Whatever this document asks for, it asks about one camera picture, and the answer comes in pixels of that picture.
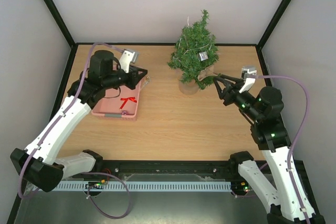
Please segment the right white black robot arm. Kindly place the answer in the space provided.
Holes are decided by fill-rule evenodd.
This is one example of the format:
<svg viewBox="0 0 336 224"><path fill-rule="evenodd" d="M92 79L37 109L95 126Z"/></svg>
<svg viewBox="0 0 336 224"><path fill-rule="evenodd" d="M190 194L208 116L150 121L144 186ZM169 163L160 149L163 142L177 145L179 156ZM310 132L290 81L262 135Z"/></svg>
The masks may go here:
<svg viewBox="0 0 336 224"><path fill-rule="evenodd" d="M249 89L256 75L246 78L226 75L214 77L219 98L225 106L234 104L250 123L253 140L262 152L271 171L271 183L248 151L230 156L229 172L242 177L255 192L267 213L268 223L325 223L325 219L311 205L300 181L292 149L294 143L281 120L284 108L281 91L263 87L254 97Z"/></svg>

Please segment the silver reindeer ornament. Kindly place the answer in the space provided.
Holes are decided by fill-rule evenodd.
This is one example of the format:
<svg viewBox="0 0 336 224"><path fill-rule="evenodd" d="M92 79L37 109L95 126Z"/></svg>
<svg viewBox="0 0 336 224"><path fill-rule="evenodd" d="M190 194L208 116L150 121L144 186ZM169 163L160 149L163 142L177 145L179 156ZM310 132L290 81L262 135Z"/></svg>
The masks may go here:
<svg viewBox="0 0 336 224"><path fill-rule="evenodd" d="M150 77L145 77L143 80L143 87L145 87L146 85L148 85L151 82L151 78Z"/></svg>

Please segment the pink plastic basket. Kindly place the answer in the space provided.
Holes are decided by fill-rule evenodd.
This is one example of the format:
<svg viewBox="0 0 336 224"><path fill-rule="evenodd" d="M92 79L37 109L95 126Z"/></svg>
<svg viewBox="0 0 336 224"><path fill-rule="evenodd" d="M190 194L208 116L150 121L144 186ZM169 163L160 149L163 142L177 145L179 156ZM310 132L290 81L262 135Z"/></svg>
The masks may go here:
<svg viewBox="0 0 336 224"><path fill-rule="evenodd" d="M134 90L131 90L126 86L121 86L120 89L108 89L105 97L102 98L92 109L91 114L98 118L135 121L137 119L141 84L142 81L138 83ZM124 108L120 110L120 106L122 104L120 99L127 97L135 97L138 102L133 103L128 101ZM122 111L127 111L129 115L122 116Z"/></svg>

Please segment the small green christmas tree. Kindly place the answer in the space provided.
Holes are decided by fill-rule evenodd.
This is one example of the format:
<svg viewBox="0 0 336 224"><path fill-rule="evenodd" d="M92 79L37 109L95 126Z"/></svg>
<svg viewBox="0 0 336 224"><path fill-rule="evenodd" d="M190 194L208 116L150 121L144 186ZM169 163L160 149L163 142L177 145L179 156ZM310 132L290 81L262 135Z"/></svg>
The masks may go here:
<svg viewBox="0 0 336 224"><path fill-rule="evenodd" d="M204 90L213 84L215 63L219 61L216 37L207 28L209 12L202 10L202 16L194 23L186 23L174 45L167 65L179 70L180 84L191 84Z"/></svg>

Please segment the beige felt ornament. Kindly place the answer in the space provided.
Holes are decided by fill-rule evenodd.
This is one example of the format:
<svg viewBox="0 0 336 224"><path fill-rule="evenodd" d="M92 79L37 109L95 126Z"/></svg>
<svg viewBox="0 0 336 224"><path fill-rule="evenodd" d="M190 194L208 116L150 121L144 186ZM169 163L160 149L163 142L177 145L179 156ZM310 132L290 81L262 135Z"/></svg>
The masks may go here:
<svg viewBox="0 0 336 224"><path fill-rule="evenodd" d="M201 70L197 76L199 82L203 81L207 77L217 76L214 72L214 65L208 66L205 69Z"/></svg>

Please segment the silver gift box ornament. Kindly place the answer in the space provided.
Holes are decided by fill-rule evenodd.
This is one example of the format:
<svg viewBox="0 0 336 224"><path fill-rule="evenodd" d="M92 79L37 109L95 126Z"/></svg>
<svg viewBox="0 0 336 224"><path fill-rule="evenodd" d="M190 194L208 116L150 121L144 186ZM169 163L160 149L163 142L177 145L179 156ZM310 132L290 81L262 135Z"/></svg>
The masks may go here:
<svg viewBox="0 0 336 224"><path fill-rule="evenodd" d="M203 51L203 52L199 52L198 53L198 57L199 57L199 60L200 61L205 61L208 59L208 54L206 51Z"/></svg>

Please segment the clear led string lights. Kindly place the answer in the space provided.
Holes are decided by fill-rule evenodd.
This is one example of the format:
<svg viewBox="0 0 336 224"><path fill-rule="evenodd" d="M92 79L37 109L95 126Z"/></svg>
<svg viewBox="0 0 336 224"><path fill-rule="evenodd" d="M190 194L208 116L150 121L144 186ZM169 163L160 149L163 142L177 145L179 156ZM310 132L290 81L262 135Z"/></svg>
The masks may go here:
<svg viewBox="0 0 336 224"><path fill-rule="evenodd" d="M206 51L209 59L209 51L212 45L215 44L214 35L207 29L208 15L203 13L200 20L194 22L192 25L188 22L182 29L182 33L175 44L175 51L171 54L171 62L182 62L182 57L191 56L198 60L198 53Z"/></svg>

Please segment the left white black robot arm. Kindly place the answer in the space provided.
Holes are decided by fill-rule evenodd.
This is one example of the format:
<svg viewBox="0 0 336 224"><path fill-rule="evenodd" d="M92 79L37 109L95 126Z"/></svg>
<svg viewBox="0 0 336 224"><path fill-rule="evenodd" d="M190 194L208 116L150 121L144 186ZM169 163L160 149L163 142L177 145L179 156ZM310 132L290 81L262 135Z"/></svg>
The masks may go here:
<svg viewBox="0 0 336 224"><path fill-rule="evenodd" d="M86 69L75 81L58 112L46 128L26 146L14 149L11 161L20 177L49 192L65 178L97 170L102 156L85 150L78 155L57 155L78 123L103 99L109 89L134 90L147 70L134 66L138 53L125 49L117 59L107 50L90 54Z"/></svg>

